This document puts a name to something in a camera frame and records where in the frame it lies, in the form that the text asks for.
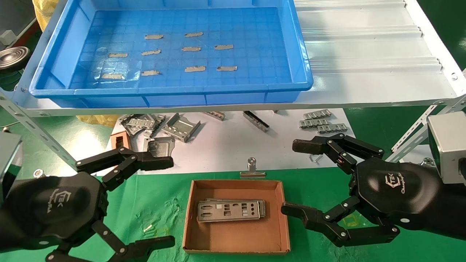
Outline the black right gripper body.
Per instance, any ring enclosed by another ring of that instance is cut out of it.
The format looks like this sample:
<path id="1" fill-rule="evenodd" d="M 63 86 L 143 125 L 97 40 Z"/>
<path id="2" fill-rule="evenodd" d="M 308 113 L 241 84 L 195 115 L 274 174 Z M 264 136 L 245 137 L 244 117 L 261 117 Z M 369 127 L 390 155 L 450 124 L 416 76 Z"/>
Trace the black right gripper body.
<path id="1" fill-rule="evenodd" d="M 356 165 L 353 178 L 357 211 L 370 222 L 465 239 L 465 185 L 445 184 L 436 168 L 372 157 Z"/>

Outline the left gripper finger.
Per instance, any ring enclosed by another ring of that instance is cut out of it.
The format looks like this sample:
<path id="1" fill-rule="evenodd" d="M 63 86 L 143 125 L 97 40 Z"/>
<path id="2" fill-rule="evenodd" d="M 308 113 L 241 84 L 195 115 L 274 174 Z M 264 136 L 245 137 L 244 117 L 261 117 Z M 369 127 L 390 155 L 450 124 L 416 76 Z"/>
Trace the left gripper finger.
<path id="1" fill-rule="evenodd" d="M 108 168 L 113 168 L 102 178 L 102 185 L 106 191 L 113 191 L 123 184 L 137 171 L 154 171 L 172 168 L 174 161 L 171 156 L 153 156 L 150 152 L 134 152 L 125 147 L 79 160 L 75 163 L 77 171 L 94 174 Z"/>
<path id="2" fill-rule="evenodd" d="M 152 239 L 138 240 L 128 245 L 123 242 L 103 223 L 97 220 L 91 226 L 92 230 L 98 234 L 113 250 L 114 254 L 108 262 L 146 262 L 151 253 L 158 249 L 166 249 L 175 245 L 173 236 L 157 237 Z M 88 260 L 72 257 L 68 253 L 72 249 L 72 244 L 62 242 L 57 249 L 49 253 L 47 262 L 87 262 Z"/>

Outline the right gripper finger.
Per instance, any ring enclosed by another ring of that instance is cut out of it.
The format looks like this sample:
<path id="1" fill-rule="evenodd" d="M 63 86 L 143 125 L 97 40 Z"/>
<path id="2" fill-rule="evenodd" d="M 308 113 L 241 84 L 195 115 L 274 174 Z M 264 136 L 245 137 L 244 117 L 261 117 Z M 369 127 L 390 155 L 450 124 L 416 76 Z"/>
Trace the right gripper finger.
<path id="1" fill-rule="evenodd" d="M 298 153 L 326 155 L 348 175 L 356 170 L 357 161 L 353 155 L 366 160 L 371 157 L 381 159 L 385 153 L 382 148 L 343 133 L 333 136 L 315 136 L 311 140 L 295 139 L 292 149 Z"/>
<path id="2" fill-rule="evenodd" d="M 375 245 L 392 242 L 400 230 L 387 219 L 376 217 L 376 227 L 345 229 L 338 222 L 358 211 L 363 203 L 358 196 L 351 196 L 328 212 L 288 201 L 283 202 L 281 213 L 298 218 L 306 230 L 323 234 L 337 247 Z"/>

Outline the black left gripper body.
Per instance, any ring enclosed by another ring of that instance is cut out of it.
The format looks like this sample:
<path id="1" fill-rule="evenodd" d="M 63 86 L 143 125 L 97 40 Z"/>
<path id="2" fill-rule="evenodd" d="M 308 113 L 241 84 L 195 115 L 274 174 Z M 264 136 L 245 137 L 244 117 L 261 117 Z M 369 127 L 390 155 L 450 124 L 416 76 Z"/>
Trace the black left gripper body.
<path id="1" fill-rule="evenodd" d="M 1 206 L 0 249 L 80 246 L 95 234 L 92 224 L 103 220 L 107 207 L 105 188 L 85 172 L 15 181 Z"/>

